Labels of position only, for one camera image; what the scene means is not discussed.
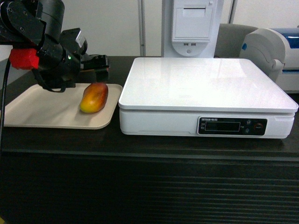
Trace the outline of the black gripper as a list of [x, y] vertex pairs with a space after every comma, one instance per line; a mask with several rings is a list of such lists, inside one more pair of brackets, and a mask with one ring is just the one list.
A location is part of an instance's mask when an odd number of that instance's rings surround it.
[[76, 87], [80, 68], [96, 69], [97, 82], [106, 82], [109, 79], [107, 55], [89, 55], [82, 60], [82, 55], [71, 53], [49, 35], [45, 36], [37, 56], [38, 68], [32, 72], [37, 83], [51, 92], [64, 92], [67, 88]]

